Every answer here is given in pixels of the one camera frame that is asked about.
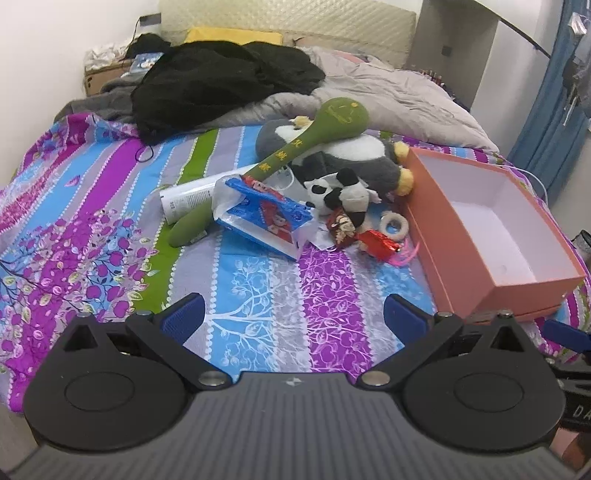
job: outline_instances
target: padded headboard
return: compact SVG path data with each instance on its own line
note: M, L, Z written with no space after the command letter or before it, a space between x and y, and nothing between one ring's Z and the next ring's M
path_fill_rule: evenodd
M197 26L278 31L285 44L314 37L396 68L406 62L416 22L415 12L375 0L160 0L160 9L163 36L174 44Z

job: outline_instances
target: open box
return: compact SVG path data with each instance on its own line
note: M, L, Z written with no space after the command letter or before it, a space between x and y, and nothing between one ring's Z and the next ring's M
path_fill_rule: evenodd
M406 217L438 310L470 323L554 313L584 278L561 232L510 172L412 148Z

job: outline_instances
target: white cloth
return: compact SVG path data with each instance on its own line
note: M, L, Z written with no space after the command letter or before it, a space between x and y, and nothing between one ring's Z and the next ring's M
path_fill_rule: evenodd
M120 45L110 43L87 51L84 55L85 70L99 70L120 61L125 57L129 44L129 41Z

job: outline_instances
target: cardboard box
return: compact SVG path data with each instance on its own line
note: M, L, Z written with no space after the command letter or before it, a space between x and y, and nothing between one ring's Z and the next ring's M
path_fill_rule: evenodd
M438 310L469 323L555 312L584 278L570 245L510 172L418 148L406 217Z
M91 70L84 75L84 88L86 96L94 95L100 92L102 86L109 80L121 77L129 71L133 60L124 60L114 65L110 65L100 70Z

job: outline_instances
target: gray blanket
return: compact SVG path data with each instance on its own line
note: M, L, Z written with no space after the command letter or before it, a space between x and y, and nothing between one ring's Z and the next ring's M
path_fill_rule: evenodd
M499 151L470 113L422 75L395 70L375 58L369 63L356 64L334 50L321 47L302 50L326 73L326 80L311 95L277 93L196 128L261 125L297 115L314 118L323 102L347 96L359 100L368 109L370 128L440 145ZM131 92L141 78L141 75L130 75L111 80L100 94L68 103L56 119L68 113L94 112L106 120L133 123Z
M145 72L133 73L106 82L100 93L80 100L72 100L56 115L57 122L71 113L93 112L112 122L135 123L131 112L131 92L144 78Z

